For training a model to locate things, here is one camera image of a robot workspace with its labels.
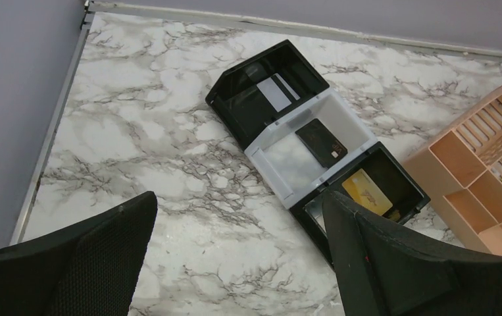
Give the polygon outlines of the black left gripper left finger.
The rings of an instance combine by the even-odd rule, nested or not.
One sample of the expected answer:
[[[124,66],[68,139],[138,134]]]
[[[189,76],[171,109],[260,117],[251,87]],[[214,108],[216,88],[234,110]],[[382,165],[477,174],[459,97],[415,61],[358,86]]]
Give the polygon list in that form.
[[[0,315],[127,315],[157,211],[148,191],[0,249]]]

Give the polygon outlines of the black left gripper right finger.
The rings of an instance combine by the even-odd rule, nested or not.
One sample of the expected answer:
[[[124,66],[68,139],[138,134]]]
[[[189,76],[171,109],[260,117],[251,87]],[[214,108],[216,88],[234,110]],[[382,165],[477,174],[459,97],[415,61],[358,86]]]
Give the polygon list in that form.
[[[427,237],[339,192],[322,211],[346,315],[502,315],[502,256]]]

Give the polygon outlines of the white card in tray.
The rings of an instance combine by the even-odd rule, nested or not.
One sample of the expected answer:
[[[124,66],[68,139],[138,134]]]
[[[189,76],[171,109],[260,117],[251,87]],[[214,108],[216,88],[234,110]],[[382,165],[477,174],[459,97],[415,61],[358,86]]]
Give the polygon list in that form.
[[[297,92],[278,73],[259,82],[257,87],[277,112],[300,99]]]

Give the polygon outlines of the peach plastic desk organizer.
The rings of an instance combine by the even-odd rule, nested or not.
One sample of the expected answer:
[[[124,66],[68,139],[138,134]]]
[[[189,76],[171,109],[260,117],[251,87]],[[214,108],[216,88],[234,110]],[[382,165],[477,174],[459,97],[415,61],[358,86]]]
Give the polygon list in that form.
[[[404,166],[464,247],[502,255],[502,86]]]

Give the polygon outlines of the black and white card tray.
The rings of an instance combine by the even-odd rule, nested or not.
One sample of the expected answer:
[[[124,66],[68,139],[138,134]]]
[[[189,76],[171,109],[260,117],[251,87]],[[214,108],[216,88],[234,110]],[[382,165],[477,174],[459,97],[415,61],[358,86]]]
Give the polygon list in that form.
[[[289,40],[225,70],[205,101],[326,261],[326,190],[399,224],[430,200]]]

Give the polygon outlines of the gold card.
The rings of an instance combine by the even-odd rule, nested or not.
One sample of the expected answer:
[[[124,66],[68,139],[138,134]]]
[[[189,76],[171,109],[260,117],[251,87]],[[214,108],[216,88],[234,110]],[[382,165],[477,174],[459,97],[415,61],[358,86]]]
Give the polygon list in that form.
[[[364,169],[359,169],[344,180],[342,187],[356,203],[380,216],[393,207],[393,203]]]

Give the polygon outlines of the black VIP card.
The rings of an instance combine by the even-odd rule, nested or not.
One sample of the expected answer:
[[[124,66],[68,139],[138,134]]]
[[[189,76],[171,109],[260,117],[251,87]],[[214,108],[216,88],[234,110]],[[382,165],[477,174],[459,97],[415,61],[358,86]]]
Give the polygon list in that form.
[[[332,167],[348,154],[347,148],[317,118],[295,133],[324,168]]]

